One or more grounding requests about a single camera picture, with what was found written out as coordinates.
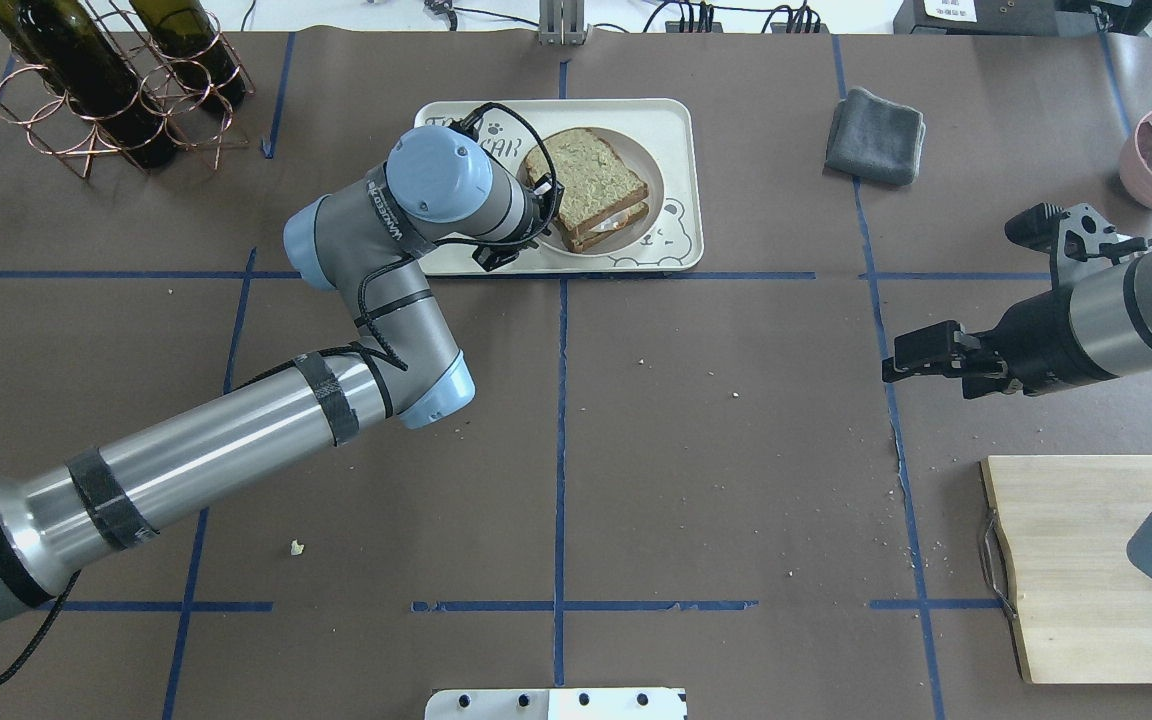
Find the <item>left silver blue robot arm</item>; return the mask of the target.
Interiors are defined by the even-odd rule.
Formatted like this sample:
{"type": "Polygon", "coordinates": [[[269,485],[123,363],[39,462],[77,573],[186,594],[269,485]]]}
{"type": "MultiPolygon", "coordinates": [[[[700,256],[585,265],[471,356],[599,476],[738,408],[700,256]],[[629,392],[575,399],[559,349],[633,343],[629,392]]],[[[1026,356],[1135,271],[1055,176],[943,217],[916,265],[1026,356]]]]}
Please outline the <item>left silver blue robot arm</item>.
{"type": "Polygon", "coordinates": [[[391,418],[426,427],[470,404],[465,353],[419,259],[465,242],[484,270],[511,263],[562,196],[553,161],[522,182],[472,136],[422,126],[364,179],[297,211],[285,253],[308,285],[338,291],[358,340],[31,479],[0,478],[0,623],[55,600],[88,564],[362,429],[391,418]]]}

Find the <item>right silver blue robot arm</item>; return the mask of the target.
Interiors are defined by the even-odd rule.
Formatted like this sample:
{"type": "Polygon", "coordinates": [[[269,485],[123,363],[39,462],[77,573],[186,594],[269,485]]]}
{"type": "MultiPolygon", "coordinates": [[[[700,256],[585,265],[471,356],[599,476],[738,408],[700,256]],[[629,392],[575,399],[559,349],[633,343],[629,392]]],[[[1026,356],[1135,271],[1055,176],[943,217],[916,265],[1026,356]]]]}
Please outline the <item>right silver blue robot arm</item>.
{"type": "MultiPolygon", "coordinates": [[[[964,397],[1028,396],[1152,372],[1152,251],[1020,301],[996,327],[937,323],[896,338],[882,381],[941,376],[964,397]]],[[[1152,510],[1126,543],[1152,579],[1152,510]]]]}

